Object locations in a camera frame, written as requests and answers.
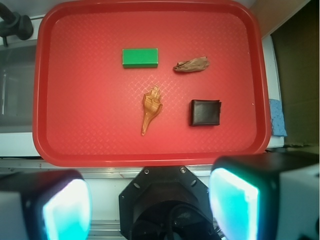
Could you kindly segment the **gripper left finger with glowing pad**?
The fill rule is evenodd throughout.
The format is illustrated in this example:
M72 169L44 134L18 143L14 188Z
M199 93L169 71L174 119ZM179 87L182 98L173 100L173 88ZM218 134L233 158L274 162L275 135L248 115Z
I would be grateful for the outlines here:
M91 222L90 187L76 170L0 177L2 240L86 240Z

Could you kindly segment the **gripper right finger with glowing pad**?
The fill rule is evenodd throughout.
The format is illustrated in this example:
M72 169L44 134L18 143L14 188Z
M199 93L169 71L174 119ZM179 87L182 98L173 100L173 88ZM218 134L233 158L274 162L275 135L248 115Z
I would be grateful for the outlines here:
M317 240L320 159L267 152L222 156L208 182L213 217L228 240Z

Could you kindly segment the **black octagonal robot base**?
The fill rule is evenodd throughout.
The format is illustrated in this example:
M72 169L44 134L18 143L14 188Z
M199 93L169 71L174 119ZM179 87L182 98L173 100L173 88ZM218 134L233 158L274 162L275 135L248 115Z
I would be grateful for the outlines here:
M145 167L119 194L128 240L218 240L208 187L185 166Z

